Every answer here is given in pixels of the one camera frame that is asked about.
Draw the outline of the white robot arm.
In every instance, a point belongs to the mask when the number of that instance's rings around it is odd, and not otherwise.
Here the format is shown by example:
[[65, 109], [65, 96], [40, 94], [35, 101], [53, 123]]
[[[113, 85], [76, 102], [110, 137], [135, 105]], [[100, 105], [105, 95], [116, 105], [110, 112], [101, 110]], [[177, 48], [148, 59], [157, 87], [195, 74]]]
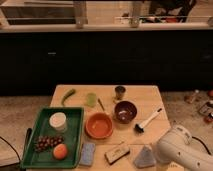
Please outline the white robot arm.
[[212, 171], [213, 156], [190, 147], [191, 140], [185, 127], [173, 126], [154, 144], [156, 160], [161, 164], [174, 161], [191, 171]]

